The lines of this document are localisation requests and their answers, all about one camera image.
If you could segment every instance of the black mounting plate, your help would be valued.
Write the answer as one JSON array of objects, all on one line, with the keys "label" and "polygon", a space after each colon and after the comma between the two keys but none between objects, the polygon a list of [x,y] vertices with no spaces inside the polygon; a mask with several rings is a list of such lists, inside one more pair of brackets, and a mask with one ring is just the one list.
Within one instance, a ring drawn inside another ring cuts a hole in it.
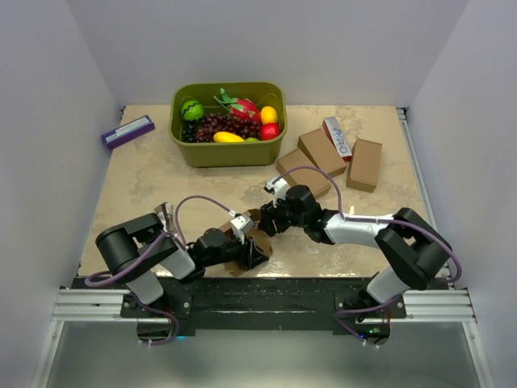
[{"label": "black mounting plate", "polygon": [[[332,331],[349,334],[339,326],[335,313],[344,301],[363,288],[370,278],[210,278],[182,285],[174,278],[158,278],[169,307],[180,322],[180,335],[194,335],[196,330],[281,330]],[[76,278],[73,288],[85,288]],[[405,318],[406,308],[391,307],[391,318]],[[122,318],[153,318],[155,315],[129,303],[122,306]],[[389,326],[356,324],[358,314],[343,321],[354,330],[374,330],[389,334]],[[383,312],[369,318],[383,318]]]}]

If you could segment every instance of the brown box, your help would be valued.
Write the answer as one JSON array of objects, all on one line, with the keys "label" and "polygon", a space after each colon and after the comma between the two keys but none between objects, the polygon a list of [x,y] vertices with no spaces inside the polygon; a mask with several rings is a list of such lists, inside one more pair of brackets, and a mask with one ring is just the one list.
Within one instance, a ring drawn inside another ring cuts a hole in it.
[{"label": "brown box", "polygon": [[382,144],[357,139],[352,149],[352,160],[348,166],[347,187],[373,192],[377,187],[380,171]]},{"label": "brown box", "polygon": [[334,144],[321,128],[301,135],[298,148],[317,168],[330,176],[342,174],[347,169],[347,163],[339,156]]},{"label": "brown box", "polygon": [[[283,174],[287,170],[298,166],[314,166],[313,163],[299,149],[278,159],[276,170]],[[285,180],[291,185],[304,184],[309,187],[315,198],[325,195],[330,190],[330,182],[317,171],[297,170],[286,175]]]}]

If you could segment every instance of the purple box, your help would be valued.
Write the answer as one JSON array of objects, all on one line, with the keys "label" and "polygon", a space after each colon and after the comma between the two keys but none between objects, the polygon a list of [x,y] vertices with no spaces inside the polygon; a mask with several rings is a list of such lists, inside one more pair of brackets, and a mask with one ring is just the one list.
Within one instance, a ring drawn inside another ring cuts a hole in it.
[{"label": "purple box", "polygon": [[145,115],[140,119],[136,119],[117,129],[106,132],[101,136],[101,138],[103,139],[103,143],[106,147],[113,150],[114,148],[121,146],[132,139],[136,139],[153,129],[154,122],[149,118],[149,116]]}]

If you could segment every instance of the yellow lemon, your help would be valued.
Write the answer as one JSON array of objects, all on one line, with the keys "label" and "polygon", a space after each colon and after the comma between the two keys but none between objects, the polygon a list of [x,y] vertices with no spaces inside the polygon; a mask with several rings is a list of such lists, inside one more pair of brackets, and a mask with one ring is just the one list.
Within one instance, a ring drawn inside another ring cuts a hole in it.
[{"label": "yellow lemon", "polygon": [[260,111],[260,120],[262,124],[271,124],[278,122],[278,113],[273,107],[264,107]]}]

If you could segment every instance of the red apple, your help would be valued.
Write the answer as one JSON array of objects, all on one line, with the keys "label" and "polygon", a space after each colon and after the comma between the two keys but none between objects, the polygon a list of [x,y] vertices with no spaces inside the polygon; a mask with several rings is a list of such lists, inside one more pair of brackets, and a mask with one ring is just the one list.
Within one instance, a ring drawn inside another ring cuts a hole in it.
[{"label": "red apple", "polygon": [[277,123],[264,124],[260,129],[260,140],[272,140],[280,135],[280,127]]}]

